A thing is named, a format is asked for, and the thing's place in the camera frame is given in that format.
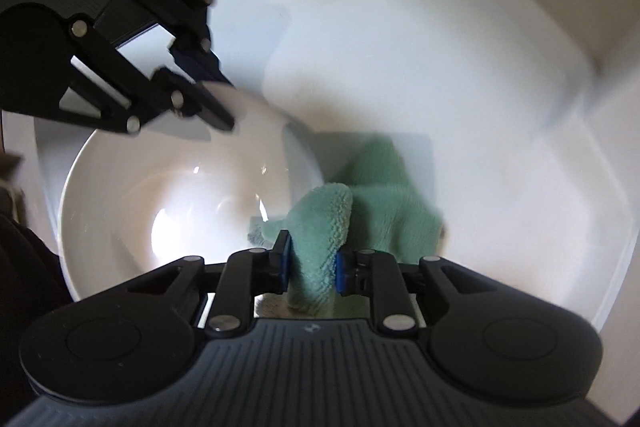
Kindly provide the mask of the green microfiber cloth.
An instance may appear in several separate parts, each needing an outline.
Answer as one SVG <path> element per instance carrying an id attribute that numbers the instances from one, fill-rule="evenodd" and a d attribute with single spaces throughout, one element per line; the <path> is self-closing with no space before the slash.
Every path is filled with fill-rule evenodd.
<path id="1" fill-rule="evenodd" d="M 370 140 L 325 184 L 307 193 L 284 217 L 250 218 L 250 245 L 268 248 L 290 232 L 294 256 L 288 291 L 260 298 L 267 319 L 351 319 L 369 315 L 368 300 L 335 289 L 335 255 L 345 247 L 373 249 L 400 263 L 436 255 L 444 241 L 442 215 L 418 192 L 392 141 Z"/>

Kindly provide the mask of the white ceramic bowl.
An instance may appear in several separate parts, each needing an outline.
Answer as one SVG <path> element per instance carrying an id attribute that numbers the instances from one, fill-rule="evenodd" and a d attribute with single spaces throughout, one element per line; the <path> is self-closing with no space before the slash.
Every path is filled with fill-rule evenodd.
<path id="1" fill-rule="evenodd" d="M 182 257 L 220 263 L 253 223 L 278 220 L 320 186 L 314 154 L 263 98 L 213 83 L 235 119 L 222 132 L 166 113 L 135 136 L 96 131 L 58 207 L 58 252 L 76 300 Z"/>

